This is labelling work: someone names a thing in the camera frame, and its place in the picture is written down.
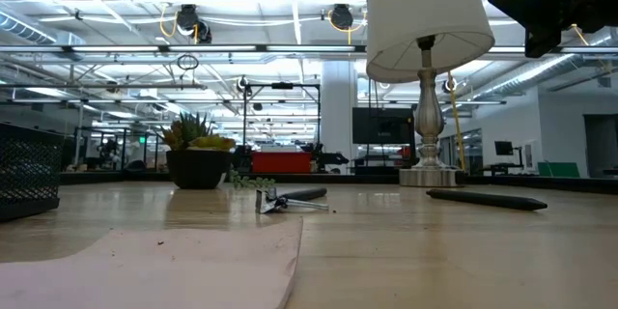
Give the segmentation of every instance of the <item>yellow cable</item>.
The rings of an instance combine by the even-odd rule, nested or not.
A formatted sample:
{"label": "yellow cable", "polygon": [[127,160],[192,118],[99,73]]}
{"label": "yellow cable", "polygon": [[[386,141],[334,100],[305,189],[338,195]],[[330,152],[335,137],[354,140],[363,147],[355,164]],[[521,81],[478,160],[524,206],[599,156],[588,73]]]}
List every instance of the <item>yellow cable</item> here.
{"label": "yellow cable", "polygon": [[161,29],[161,33],[163,33],[163,35],[165,35],[168,38],[171,38],[174,36],[174,34],[176,34],[176,23],[178,20],[178,11],[176,11],[176,13],[174,14],[174,29],[172,29],[172,34],[169,34],[168,32],[165,31],[165,28],[163,28],[163,17],[165,17],[165,9],[167,9],[167,6],[164,6],[163,11],[161,11],[161,20],[158,22],[158,27]]}
{"label": "yellow cable", "polygon": [[465,171],[465,157],[464,157],[464,140],[462,139],[462,130],[460,129],[460,116],[457,112],[457,103],[455,98],[455,83],[453,82],[453,74],[448,71],[448,89],[451,91],[451,105],[453,106],[453,116],[455,116],[455,130],[457,132],[457,143],[460,146],[460,162],[462,163],[462,170]]}
{"label": "yellow cable", "polygon": [[[339,29],[335,26],[335,24],[332,23],[332,10],[330,10],[328,12],[328,23],[330,23],[330,25],[335,28],[335,30],[340,31],[342,33],[348,33],[348,44],[351,44],[351,33],[355,32],[356,30],[360,29],[361,27],[363,27],[363,24],[359,24],[357,27],[355,27],[354,29],[348,29],[348,30],[343,30],[343,29]],[[365,19],[367,19],[367,13],[363,14],[363,22],[365,21]]]}
{"label": "yellow cable", "polygon": [[[576,31],[577,35],[579,36],[583,44],[589,46],[590,43],[588,43],[588,41],[583,37],[583,34],[581,34],[576,24],[573,24],[573,29]],[[611,68],[608,67],[603,60],[599,59],[599,63],[601,63],[601,66],[603,67],[603,69],[605,69],[605,72],[611,73]]]}

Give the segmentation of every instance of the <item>wire mesh container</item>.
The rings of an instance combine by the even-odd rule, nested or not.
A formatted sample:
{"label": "wire mesh container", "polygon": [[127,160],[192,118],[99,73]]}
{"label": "wire mesh container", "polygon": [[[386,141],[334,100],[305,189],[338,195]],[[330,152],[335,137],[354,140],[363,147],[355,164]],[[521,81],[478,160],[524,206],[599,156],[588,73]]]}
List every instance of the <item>wire mesh container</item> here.
{"label": "wire mesh container", "polygon": [[63,137],[0,124],[0,221],[58,208]]}

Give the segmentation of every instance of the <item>table lamp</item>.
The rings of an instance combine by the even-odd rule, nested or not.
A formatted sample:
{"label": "table lamp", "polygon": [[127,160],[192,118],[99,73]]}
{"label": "table lamp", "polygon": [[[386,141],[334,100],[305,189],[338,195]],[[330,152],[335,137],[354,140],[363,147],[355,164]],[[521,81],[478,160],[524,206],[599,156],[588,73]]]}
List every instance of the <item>table lamp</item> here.
{"label": "table lamp", "polygon": [[420,80],[414,128],[420,161],[400,170],[400,184],[455,186],[455,173],[438,159],[444,130],[435,77],[490,50],[494,38],[481,0],[368,0],[367,74],[378,82]]}

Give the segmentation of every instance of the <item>lamp base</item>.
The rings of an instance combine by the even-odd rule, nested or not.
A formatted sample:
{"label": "lamp base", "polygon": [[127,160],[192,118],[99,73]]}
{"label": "lamp base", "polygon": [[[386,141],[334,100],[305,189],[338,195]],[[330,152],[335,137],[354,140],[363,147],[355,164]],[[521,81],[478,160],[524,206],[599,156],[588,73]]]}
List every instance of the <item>lamp base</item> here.
{"label": "lamp base", "polygon": [[457,187],[457,170],[448,168],[416,168],[399,170],[399,185],[410,187]]}

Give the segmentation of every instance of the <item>table surface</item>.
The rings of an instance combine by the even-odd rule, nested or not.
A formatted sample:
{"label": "table surface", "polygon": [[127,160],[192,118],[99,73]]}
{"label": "table surface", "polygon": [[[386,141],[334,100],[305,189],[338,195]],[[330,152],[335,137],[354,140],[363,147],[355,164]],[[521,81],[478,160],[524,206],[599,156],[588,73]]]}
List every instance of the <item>table surface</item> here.
{"label": "table surface", "polygon": [[[281,193],[316,185],[282,184]],[[331,211],[256,215],[250,191],[172,183],[61,187],[56,211],[0,224],[0,262],[68,256],[110,228],[256,228],[303,216],[288,308],[615,308],[618,196],[468,186],[537,212],[433,200],[396,185],[327,185]]]}

